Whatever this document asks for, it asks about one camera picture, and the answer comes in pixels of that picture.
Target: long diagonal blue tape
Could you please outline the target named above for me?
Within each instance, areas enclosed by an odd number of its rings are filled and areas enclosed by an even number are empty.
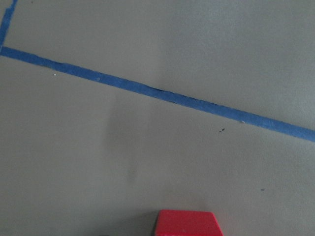
[[[262,117],[252,113],[236,110],[230,107],[217,105],[215,103],[187,97],[178,93],[170,91],[164,91],[157,88],[147,86],[135,81],[126,80],[112,75],[103,74],[101,72],[92,71],[86,68],[82,68],[76,65],[67,63],[59,63],[46,58],[39,57],[34,54],[22,52],[19,50],[3,47],[1,53],[2,56],[21,60],[34,65],[40,65],[49,67],[56,71],[60,71],[66,74],[78,76],[84,79],[96,81],[102,84],[111,85],[117,88],[125,89],[128,91],[136,92],[146,96],[158,98],[168,102],[174,102],[176,104],[201,110],[225,118],[230,118],[238,121],[243,121],[247,124],[256,125],[266,129],[278,131],[284,134],[288,134],[294,137],[306,139],[315,142],[315,131],[306,129],[300,126],[292,125],[275,119]]]
[[[0,26],[0,52],[1,52],[4,40],[5,40],[6,33],[8,32],[10,21],[12,19],[17,1],[18,0],[13,0],[11,6],[5,10],[5,14],[3,16],[1,26]]]

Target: gray floor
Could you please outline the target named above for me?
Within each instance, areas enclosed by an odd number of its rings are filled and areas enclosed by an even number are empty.
[[[20,0],[5,46],[315,129],[314,12]],[[1,236],[148,236],[162,208],[225,236],[315,231],[312,142],[4,57],[0,110]]]

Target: gray surface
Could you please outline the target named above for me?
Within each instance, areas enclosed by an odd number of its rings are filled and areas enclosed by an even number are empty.
[[[6,46],[315,129],[315,1],[20,1]]]

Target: blue tape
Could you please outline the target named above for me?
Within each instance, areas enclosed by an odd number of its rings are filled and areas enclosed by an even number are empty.
[[[196,110],[208,112],[225,118],[243,121],[247,124],[252,124],[258,127],[274,130],[287,135],[298,137],[301,139],[315,142],[315,130],[306,129],[275,119],[270,119],[255,115],[252,113],[236,110],[230,107],[221,106],[215,103],[198,100],[192,97],[187,97],[170,91],[163,91],[157,88],[147,86],[138,82],[122,79],[116,76],[103,74],[97,71],[85,69],[76,65],[67,63],[59,63],[49,59],[41,58],[37,55],[18,51],[15,49],[3,47],[0,55],[28,62],[34,65],[49,67],[56,71],[74,75],[84,79],[96,81],[99,83],[111,85],[117,88],[136,92],[146,96],[154,97],[168,102],[173,102],[182,106],[190,107]]]
[[[18,0],[13,0],[11,6],[5,10],[5,14],[3,16],[2,23],[0,26],[0,52],[5,40],[6,33],[8,32],[17,1]]]

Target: red cube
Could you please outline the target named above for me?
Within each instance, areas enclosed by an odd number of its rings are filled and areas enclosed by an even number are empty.
[[[161,210],[155,236],[223,236],[223,233],[212,212]]]

